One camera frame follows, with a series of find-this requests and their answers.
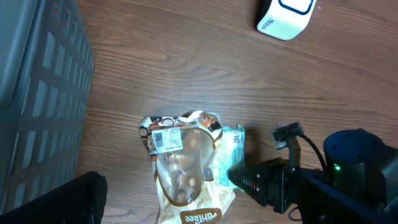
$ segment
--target blue outline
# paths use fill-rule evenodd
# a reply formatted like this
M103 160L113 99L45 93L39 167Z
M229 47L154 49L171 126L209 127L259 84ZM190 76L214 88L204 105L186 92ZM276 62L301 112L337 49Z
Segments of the blue outline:
M297 10L297 9L295 9L295 8L290 7L290 6L286 6L285 4L282 3L282 0L278 0L278 1L279 1L280 6L284 7L285 9L288 9L288 10L290 10L290 11L293 11L293 12L295 12L295 13L298 13L298 14L300 14L300 15L303 15L303 16L306 15L306 14L308 14L308 13L310 12L311 7L312 7L312 4L313 4L313 0L311 0L311 3L310 3L310 5L308 6L308 9L307 9L305 12L302 12L302 11L299 11L299 10Z

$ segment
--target brown and white package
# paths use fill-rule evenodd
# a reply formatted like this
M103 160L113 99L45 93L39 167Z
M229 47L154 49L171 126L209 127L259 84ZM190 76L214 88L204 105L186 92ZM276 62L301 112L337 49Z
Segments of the brown and white package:
M220 220L235 194L213 178L213 162L223 135L219 116L196 111L187 118L147 117L139 133L154 169L158 223L212 224Z

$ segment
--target robotic arm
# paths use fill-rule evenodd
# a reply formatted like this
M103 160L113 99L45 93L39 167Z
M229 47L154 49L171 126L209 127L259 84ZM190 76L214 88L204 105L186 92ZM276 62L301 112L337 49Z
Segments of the robotic arm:
M363 129L339 131L323 143L326 163L299 123L277 128L277 150L289 160L272 159L231 170L230 180L262 206L285 213L296 203L304 223L398 222L398 151ZM323 170L300 167L304 138Z

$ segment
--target gray plastic basket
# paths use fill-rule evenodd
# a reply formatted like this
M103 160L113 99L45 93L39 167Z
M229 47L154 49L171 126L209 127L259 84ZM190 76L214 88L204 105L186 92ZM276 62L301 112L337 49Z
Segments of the gray plastic basket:
M2 214L74 178L94 56L74 0L0 8L0 69L12 67L0 71Z

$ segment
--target wood grain surface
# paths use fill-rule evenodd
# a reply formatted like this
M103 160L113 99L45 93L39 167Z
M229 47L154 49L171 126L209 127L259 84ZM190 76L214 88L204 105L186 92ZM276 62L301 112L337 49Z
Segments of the wood grain surface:
M300 121L320 148L335 131L356 128L397 147L396 17L355 2L319 0L307 28L284 42L256 31L258 0L78 1L95 72L77 175L106 176L103 223L157 221L137 131L145 116L217 112L224 125L245 127L247 164L287 157L269 136L278 122ZM320 167L301 143L302 165ZM291 222L236 195L220 223Z

